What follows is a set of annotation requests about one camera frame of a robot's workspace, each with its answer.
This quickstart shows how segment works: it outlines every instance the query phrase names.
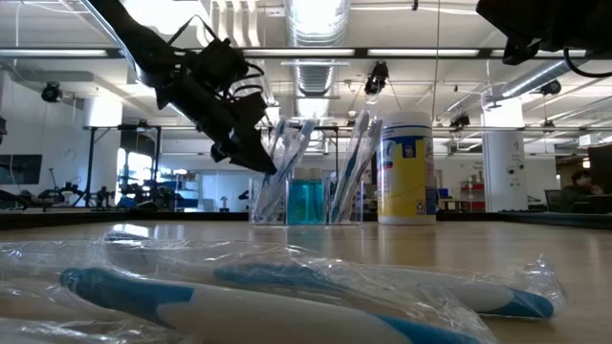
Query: robotic arm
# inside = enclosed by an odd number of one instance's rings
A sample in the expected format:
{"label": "robotic arm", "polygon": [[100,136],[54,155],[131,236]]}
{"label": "robotic arm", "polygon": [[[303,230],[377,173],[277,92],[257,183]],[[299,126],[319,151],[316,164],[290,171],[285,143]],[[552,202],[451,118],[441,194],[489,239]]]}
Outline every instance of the robotic arm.
{"label": "robotic arm", "polygon": [[[276,172],[261,144],[261,133],[254,128],[266,115],[261,93],[236,96],[247,88],[259,87],[243,86],[234,94],[230,92],[233,83],[262,76],[263,71],[230,47],[228,39],[219,40],[205,23],[213,40],[199,53],[186,51],[171,44],[188,22],[165,42],[136,22],[120,0],[82,0],[82,3],[119,44],[141,82],[155,88],[158,108],[174,106],[195,123],[198,131],[214,141],[210,153],[215,162],[230,158],[230,163],[254,171]],[[259,73],[248,75],[250,68]]]}
{"label": "robotic arm", "polygon": [[563,50],[568,67],[582,76],[569,49],[589,54],[612,51],[612,1],[609,0],[480,0],[476,11],[508,37],[504,63],[518,65],[539,50]]}

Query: person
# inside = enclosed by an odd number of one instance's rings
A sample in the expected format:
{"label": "person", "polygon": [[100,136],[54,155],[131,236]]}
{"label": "person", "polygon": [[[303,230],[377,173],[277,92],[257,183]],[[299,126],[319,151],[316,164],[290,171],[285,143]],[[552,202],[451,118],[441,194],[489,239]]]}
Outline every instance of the person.
{"label": "person", "polygon": [[580,170],[572,176],[573,185],[563,187],[559,200],[560,212],[583,212],[585,208],[580,203],[588,203],[589,196],[602,195],[603,191],[591,181],[591,173],[588,170]]}

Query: desk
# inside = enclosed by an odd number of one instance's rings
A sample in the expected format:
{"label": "desk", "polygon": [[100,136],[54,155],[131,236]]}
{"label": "desk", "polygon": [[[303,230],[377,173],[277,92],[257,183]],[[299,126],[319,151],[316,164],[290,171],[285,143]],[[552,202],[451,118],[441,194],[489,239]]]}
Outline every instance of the desk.
{"label": "desk", "polygon": [[503,344],[604,344],[612,329],[612,231],[497,222],[405,227],[252,228],[247,223],[133,222],[0,232],[0,241],[97,239],[112,229],[157,239],[287,243],[368,264],[471,269],[508,274],[540,253],[557,266],[568,296],[551,322],[487,319]]}
{"label": "desk", "polygon": [[461,200],[454,200],[454,199],[440,199],[440,207],[443,208],[445,211],[450,211],[450,205],[451,204],[455,204],[455,208],[454,211],[461,211],[461,204],[463,203],[463,201]]}

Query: yellow label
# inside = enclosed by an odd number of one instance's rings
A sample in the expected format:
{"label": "yellow label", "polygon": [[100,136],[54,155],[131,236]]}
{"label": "yellow label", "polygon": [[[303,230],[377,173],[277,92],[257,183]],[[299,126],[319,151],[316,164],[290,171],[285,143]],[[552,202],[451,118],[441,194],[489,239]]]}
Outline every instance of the yellow label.
{"label": "yellow label", "polygon": [[379,158],[379,215],[435,215],[433,142],[429,137],[384,139]]}

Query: blue liquid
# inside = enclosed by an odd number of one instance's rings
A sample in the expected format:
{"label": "blue liquid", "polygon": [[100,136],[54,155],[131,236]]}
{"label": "blue liquid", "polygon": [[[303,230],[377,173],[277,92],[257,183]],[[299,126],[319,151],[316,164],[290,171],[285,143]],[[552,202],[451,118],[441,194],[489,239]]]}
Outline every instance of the blue liquid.
{"label": "blue liquid", "polygon": [[291,181],[287,203],[288,225],[323,225],[325,198],[322,181]]}

